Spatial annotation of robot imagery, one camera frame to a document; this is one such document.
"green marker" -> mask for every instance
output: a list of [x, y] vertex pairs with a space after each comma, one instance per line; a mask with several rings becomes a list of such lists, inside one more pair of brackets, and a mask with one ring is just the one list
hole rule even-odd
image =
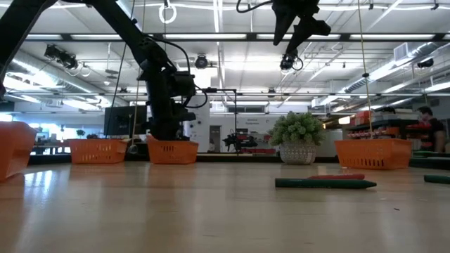
[[377, 183], [358, 179], [275, 179], [275, 187], [366, 189]]
[[450, 176], [424, 175], [423, 180], [429, 183], [446, 183], [450, 184]]

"orange plastic basket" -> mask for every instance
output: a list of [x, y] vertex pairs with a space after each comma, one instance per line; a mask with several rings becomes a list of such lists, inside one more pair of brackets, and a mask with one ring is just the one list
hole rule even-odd
[[411, 142], [400, 139], [335, 141], [339, 163], [354, 169], [405, 169]]
[[127, 142], [121, 140], [69, 140], [73, 164], [113, 164], [123, 162]]
[[191, 164], [197, 160], [198, 143], [192, 141], [156, 141], [147, 138], [148, 154], [154, 164]]
[[0, 181], [27, 167], [36, 133], [24, 122], [0, 122]]

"ceiling beam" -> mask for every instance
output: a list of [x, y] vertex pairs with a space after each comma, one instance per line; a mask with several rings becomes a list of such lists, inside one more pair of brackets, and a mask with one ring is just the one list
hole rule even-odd
[[[229, 33], [229, 32], [204, 32], [204, 33], [147, 33], [150, 36], [166, 39], [174, 42], [185, 41], [210, 41], [210, 42], [272, 42], [270, 33]], [[283, 41], [289, 41], [292, 34], [286, 34]], [[450, 42], [450, 33], [363, 33], [365, 42]], [[30, 34], [26, 41], [29, 42], [123, 42], [118, 34]], [[310, 42], [360, 42], [358, 33], [332, 33], [328, 36], [312, 36], [306, 41]]]

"computer monitor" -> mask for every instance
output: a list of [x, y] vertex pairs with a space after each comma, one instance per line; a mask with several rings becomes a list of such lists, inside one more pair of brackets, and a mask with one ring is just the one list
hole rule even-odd
[[134, 134], [146, 134], [143, 124], [147, 122], [147, 106], [134, 106], [106, 108], [104, 134], [107, 136], [129, 135], [133, 133], [134, 117], [136, 116], [136, 128]]

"green plant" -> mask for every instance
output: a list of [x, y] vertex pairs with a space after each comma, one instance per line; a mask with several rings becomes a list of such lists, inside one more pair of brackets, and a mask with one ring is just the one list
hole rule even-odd
[[78, 129], [78, 130], [77, 130], [77, 135], [78, 135], [78, 137], [80, 137], [80, 138], [81, 138], [82, 136], [84, 136], [85, 133], [86, 133], [86, 132], [85, 132], [84, 130], [81, 130], [81, 129]]
[[289, 112], [286, 117], [281, 116], [269, 134], [272, 135], [271, 145], [280, 145], [291, 141], [306, 141], [320, 145], [325, 138], [323, 123], [310, 112], [302, 115]]

